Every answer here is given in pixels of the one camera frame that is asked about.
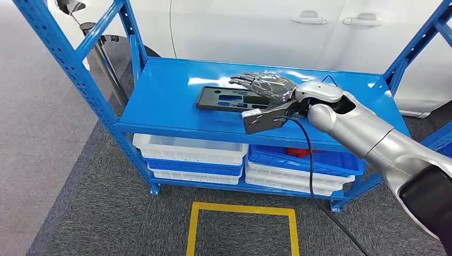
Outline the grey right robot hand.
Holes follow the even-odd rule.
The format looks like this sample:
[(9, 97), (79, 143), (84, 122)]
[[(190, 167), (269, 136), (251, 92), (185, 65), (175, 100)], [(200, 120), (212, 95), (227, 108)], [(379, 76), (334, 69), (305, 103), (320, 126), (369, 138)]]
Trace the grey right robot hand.
[(254, 93), (282, 105), (292, 98), (295, 83), (273, 72), (240, 73), (230, 77), (229, 84), (243, 86)]

